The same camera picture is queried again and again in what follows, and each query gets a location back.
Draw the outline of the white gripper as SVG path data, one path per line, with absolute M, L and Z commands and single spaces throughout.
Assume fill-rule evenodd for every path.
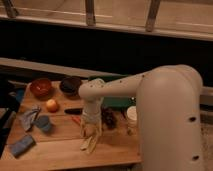
M 95 135 L 97 137 L 102 136 L 101 127 L 101 105 L 103 103 L 102 98 L 98 98 L 92 101 L 85 100 L 83 105 L 83 111 L 81 116 L 81 136 L 87 138 L 89 136 L 87 124 L 92 124 L 96 127 Z

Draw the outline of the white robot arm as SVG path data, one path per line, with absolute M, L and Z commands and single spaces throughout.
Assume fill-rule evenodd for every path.
M 200 123 L 203 81 L 188 65 L 167 65 L 79 88 L 83 122 L 100 119 L 104 97 L 134 97 L 143 171 L 204 171 Z

